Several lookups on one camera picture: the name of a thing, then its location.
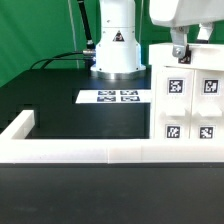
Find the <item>robot logo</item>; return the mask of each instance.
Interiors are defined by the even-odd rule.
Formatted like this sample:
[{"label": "robot logo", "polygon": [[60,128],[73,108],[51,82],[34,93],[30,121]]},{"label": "robot logo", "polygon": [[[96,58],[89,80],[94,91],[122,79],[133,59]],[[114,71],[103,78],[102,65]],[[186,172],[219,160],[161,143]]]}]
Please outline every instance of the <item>robot logo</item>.
[{"label": "robot logo", "polygon": [[118,32],[117,32],[116,36],[114,37],[113,41],[114,42],[124,42],[124,38],[123,38],[120,30],[118,30]]}]

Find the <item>white block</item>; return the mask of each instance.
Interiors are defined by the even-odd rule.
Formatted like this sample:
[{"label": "white block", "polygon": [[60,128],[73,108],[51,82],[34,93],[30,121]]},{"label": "white block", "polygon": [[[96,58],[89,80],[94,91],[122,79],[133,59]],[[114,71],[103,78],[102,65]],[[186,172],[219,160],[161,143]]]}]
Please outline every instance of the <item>white block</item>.
[{"label": "white block", "polygon": [[161,66],[152,78],[151,137],[189,138],[194,70]]},{"label": "white block", "polygon": [[196,70],[193,96],[191,138],[223,139],[224,71]]},{"label": "white block", "polygon": [[25,139],[34,125],[34,111],[23,110],[15,118],[15,120],[3,131],[3,133],[0,135],[0,140]]}]

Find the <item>black surface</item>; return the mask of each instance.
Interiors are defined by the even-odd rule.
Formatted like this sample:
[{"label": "black surface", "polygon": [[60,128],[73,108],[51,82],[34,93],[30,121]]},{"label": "black surface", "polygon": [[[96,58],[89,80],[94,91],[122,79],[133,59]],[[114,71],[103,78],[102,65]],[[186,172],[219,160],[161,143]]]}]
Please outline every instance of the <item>black surface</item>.
[{"label": "black surface", "polygon": [[[149,76],[117,83],[89,78],[85,71],[26,71],[0,89],[1,128],[24,108],[34,108],[32,138],[147,137],[148,104],[73,102],[80,88],[149,86]],[[0,223],[223,224],[223,167],[0,164]]]},{"label": "black surface", "polygon": [[2,168],[0,223],[222,224],[222,168]]},{"label": "black surface", "polygon": [[148,138],[149,104],[75,104],[80,89],[148,89],[150,71],[136,80],[109,81],[85,70],[29,70],[0,88],[0,132],[23,109],[34,109],[28,138]]}]

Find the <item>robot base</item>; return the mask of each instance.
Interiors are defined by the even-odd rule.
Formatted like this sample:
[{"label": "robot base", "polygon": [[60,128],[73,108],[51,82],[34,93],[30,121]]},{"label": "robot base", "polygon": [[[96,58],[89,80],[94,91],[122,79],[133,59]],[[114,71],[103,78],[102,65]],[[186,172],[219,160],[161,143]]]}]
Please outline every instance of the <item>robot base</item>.
[{"label": "robot base", "polygon": [[91,68],[91,76],[101,79],[110,79],[110,80],[121,80],[121,79],[137,79],[145,76],[145,66],[142,66],[139,70],[129,73],[109,73],[109,72],[100,72]]}]

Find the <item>black tabletop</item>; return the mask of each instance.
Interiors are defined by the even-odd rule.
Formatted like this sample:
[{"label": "black tabletop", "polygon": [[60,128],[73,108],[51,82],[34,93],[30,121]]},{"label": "black tabletop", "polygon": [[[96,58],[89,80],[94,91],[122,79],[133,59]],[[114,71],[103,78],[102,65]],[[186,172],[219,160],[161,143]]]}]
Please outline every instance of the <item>black tabletop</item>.
[{"label": "black tabletop", "polygon": [[148,138],[148,103],[76,104],[80,90],[149,89],[150,71],[135,80],[92,78],[86,70],[29,70],[0,88],[0,131],[34,109],[31,139]]},{"label": "black tabletop", "polygon": [[[150,104],[74,103],[80,89],[130,88],[150,88],[150,71],[26,71],[0,88],[0,128],[34,109],[28,138],[147,138]],[[0,223],[223,224],[223,190],[223,164],[0,164]]]}]

